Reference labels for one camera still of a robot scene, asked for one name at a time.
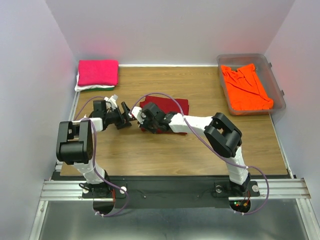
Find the dark red t shirt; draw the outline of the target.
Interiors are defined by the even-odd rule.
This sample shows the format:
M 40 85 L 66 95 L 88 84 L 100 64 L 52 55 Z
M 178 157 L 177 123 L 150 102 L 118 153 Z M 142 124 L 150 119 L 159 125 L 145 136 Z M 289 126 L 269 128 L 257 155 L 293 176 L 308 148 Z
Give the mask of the dark red t shirt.
M 183 110 L 183 113 L 185 115 L 189 114 L 189 101 L 187 99 L 183 98 L 175 98 L 175 100 L 179 103 L 181 109 Z M 180 109 L 177 106 L 177 104 L 170 98 L 164 98 L 164 97 L 158 97 L 158 96 L 152 96 L 148 95 L 145 97 L 144 101 L 141 101 L 139 103 L 140 108 L 144 108 L 149 103 L 153 103 L 158 106 L 158 108 L 165 114 L 169 114 L 171 112 L 180 113 Z

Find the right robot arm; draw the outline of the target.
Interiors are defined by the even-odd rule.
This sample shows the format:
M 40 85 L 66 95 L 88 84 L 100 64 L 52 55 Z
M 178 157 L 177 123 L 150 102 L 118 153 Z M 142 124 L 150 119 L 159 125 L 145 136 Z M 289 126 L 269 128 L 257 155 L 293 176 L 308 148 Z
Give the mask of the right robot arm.
M 141 128 L 151 133 L 193 133 L 227 166 L 230 189 L 235 195 L 248 190 L 251 180 L 242 154 L 242 132 L 221 112 L 214 116 L 199 117 L 171 111 L 165 113 L 155 103 L 132 110 Z

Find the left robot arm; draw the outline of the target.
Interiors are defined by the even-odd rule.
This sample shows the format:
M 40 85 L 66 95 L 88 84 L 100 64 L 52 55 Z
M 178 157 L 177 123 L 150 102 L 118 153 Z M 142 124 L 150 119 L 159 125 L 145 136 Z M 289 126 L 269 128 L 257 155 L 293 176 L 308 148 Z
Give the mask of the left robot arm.
M 130 115 L 130 109 L 125 102 L 120 110 L 113 97 L 94 100 L 93 111 L 89 117 L 76 121 L 62 121 L 59 123 L 56 157 L 60 162 L 73 166 L 85 178 L 79 186 L 84 198 L 109 198 L 116 195 L 115 188 L 108 173 L 96 162 L 96 144 L 94 133 L 102 132 L 109 125 L 119 129 L 130 127 L 135 118 Z

